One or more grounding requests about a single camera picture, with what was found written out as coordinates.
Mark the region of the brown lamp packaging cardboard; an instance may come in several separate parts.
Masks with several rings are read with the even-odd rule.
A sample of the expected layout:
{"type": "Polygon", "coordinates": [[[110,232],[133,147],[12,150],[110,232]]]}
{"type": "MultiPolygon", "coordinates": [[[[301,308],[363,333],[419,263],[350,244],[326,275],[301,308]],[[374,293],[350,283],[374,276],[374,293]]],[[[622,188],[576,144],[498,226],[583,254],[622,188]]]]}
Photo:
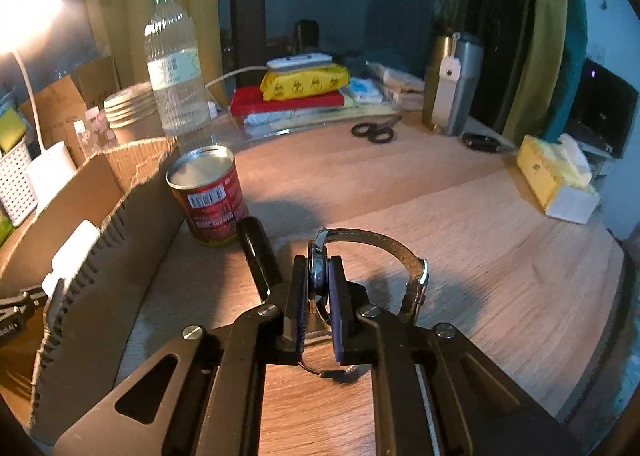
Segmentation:
{"type": "Polygon", "coordinates": [[[84,118],[88,110],[102,106],[119,89],[111,56],[78,66],[70,74],[55,80],[35,94],[41,138],[46,149],[64,142],[77,167],[84,164],[73,122],[84,118]]]}

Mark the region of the small white plastic bottle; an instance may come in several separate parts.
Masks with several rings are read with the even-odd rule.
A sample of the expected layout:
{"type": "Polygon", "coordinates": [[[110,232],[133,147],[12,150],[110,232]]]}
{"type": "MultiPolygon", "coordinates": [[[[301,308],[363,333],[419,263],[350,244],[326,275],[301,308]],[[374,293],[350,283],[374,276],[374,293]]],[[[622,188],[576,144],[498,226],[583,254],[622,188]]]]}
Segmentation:
{"type": "Polygon", "coordinates": [[[52,298],[58,282],[64,287],[77,274],[91,248],[100,237],[100,230],[90,221],[84,220],[73,231],[51,260],[51,272],[44,276],[41,288],[52,298]]]}

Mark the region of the yellow tissue box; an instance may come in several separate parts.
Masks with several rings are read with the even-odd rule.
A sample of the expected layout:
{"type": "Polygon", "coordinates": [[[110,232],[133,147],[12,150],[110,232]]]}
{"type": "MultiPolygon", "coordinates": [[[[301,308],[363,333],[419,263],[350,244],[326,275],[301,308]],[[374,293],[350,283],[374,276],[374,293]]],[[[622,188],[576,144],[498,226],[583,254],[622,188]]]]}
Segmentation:
{"type": "Polygon", "coordinates": [[[557,143],[526,135],[516,155],[530,190],[547,217],[586,224],[600,202],[578,142],[562,133],[557,143]]]}

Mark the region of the black cylindrical stick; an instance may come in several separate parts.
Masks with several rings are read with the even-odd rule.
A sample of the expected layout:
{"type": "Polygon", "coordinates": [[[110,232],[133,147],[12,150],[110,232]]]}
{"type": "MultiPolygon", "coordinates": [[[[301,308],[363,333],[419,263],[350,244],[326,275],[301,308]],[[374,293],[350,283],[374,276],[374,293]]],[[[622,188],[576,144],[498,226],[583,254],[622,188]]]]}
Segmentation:
{"type": "Polygon", "coordinates": [[[274,286],[283,282],[266,231],[257,218],[246,217],[236,225],[236,234],[260,300],[266,301],[274,286]]]}

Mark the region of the green sponge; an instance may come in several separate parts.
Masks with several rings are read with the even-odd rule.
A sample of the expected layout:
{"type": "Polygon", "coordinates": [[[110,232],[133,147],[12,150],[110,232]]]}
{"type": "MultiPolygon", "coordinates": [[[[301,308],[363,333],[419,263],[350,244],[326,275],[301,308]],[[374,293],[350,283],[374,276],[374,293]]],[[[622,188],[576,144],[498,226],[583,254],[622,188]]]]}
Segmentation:
{"type": "Polygon", "coordinates": [[[26,135],[26,125],[16,109],[7,108],[0,116],[0,149],[9,153],[26,135]]]}

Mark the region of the red tin can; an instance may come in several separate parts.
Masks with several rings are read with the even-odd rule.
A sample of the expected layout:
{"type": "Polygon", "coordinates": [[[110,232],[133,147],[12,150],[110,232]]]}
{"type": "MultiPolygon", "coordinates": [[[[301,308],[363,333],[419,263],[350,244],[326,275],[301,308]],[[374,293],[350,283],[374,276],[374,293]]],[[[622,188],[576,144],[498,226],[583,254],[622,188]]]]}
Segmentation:
{"type": "Polygon", "coordinates": [[[166,172],[166,182],[198,241],[224,245],[248,216],[233,152],[208,145],[182,155],[166,172]]]}

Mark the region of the small black device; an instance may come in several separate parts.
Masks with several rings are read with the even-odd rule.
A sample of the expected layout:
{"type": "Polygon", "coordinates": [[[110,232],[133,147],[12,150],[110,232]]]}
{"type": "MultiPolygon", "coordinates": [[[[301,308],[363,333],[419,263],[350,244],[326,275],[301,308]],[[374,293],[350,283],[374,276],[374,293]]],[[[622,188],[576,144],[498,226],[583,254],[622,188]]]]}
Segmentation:
{"type": "Polygon", "coordinates": [[[502,151],[502,144],[495,138],[481,133],[465,132],[461,136],[462,143],[472,151],[497,154],[502,151]]]}

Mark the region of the steel thermos with tag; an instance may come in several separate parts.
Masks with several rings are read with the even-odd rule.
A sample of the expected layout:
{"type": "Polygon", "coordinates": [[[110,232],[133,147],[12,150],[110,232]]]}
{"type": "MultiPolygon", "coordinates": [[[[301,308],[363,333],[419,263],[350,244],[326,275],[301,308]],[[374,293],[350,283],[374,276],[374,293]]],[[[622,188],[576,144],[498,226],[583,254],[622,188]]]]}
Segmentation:
{"type": "Polygon", "coordinates": [[[438,36],[425,71],[422,123],[460,137],[480,80],[484,48],[467,32],[438,36]]]}

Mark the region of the yellow wet wipes pack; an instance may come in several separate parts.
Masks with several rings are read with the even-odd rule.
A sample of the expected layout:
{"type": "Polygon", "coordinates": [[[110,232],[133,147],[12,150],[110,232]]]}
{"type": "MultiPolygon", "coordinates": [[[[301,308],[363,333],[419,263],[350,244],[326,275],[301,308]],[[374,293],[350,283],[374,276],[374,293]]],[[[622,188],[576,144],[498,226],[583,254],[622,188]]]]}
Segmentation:
{"type": "Polygon", "coordinates": [[[259,90],[264,101],[286,101],[328,94],[346,87],[349,80],[345,66],[331,63],[291,72],[268,72],[262,77],[259,90]]]}

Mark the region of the brown cardboard box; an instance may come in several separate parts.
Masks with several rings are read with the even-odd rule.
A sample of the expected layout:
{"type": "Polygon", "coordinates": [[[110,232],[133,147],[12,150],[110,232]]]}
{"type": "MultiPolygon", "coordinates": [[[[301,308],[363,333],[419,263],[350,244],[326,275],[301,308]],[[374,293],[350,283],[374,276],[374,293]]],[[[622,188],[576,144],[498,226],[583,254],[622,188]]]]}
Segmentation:
{"type": "Polygon", "coordinates": [[[46,292],[28,433],[52,445],[110,392],[129,335],[183,221],[165,180],[178,157],[146,139],[88,159],[27,227],[1,271],[2,295],[46,292]]]}

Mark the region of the white perforated plastic basket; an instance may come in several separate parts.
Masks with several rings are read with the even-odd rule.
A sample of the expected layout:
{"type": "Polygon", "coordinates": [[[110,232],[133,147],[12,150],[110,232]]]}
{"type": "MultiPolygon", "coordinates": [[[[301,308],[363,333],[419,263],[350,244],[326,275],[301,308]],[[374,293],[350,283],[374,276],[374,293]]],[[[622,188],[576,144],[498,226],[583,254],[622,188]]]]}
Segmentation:
{"type": "Polygon", "coordinates": [[[0,161],[1,204],[14,228],[19,227],[37,207],[35,193],[26,173],[31,161],[25,138],[17,142],[0,161]]]}

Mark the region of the stack of brown paper cups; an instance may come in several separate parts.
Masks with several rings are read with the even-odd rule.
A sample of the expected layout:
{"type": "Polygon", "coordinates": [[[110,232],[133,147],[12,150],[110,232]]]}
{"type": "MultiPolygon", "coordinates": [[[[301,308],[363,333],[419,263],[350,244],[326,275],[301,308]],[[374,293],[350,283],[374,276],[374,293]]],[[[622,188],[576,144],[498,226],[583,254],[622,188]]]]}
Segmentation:
{"type": "Polygon", "coordinates": [[[149,82],[111,94],[104,101],[104,111],[108,126],[120,145],[165,135],[149,82]]]}

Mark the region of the clear patterned glass jar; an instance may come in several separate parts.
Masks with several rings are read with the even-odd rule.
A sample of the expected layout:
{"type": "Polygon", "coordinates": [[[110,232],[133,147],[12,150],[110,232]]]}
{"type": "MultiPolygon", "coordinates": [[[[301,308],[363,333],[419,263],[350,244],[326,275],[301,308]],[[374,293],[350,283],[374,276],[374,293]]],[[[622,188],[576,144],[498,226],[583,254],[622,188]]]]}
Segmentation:
{"type": "Polygon", "coordinates": [[[80,150],[86,158],[118,146],[114,131],[106,119],[106,112],[93,106],[81,118],[73,121],[80,150]]]}

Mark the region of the red flat box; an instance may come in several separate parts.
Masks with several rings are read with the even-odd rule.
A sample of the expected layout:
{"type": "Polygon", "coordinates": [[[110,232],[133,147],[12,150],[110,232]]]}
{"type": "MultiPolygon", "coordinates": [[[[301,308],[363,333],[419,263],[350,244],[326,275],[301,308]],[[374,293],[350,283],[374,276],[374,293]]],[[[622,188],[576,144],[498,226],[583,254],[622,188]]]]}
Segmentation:
{"type": "Polygon", "coordinates": [[[285,101],[265,101],[258,86],[249,86],[235,89],[231,98],[229,112],[232,116],[238,117],[311,108],[339,108],[344,103],[345,98],[340,91],[285,101]]]}

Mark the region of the white wireless charger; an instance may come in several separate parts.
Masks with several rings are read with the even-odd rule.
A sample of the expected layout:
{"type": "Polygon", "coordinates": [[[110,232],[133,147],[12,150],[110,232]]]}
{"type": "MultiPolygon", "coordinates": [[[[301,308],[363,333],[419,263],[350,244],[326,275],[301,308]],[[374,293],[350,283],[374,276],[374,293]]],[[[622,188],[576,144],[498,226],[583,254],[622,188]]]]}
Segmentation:
{"type": "Polygon", "coordinates": [[[266,63],[266,66],[271,72],[290,72],[304,68],[321,68],[321,66],[330,65],[332,62],[333,58],[329,54],[313,52],[271,59],[266,63]]]}

